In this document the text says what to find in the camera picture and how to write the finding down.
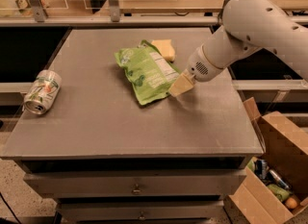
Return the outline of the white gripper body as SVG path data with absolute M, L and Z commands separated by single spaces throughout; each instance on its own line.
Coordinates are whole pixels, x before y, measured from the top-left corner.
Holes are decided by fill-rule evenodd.
M 209 82 L 217 77 L 224 68 L 214 65 L 204 50 L 204 45 L 201 45 L 189 57 L 187 70 L 198 82 Z

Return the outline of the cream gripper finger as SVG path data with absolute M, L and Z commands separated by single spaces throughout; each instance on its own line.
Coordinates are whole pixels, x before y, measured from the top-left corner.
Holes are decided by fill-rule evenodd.
M 184 70 L 171 85 L 168 92 L 171 96 L 176 97 L 194 87 L 194 75 L 188 70 Z

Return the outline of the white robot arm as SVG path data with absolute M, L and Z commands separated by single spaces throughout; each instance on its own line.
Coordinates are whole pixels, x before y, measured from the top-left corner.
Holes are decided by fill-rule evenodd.
M 230 0 L 222 12 L 222 25 L 191 54 L 168 93 L 176 97 L 196 82 L 209 82 L 260 49 L 308 79 L 308 28 L 293 22 L 270 0 Z

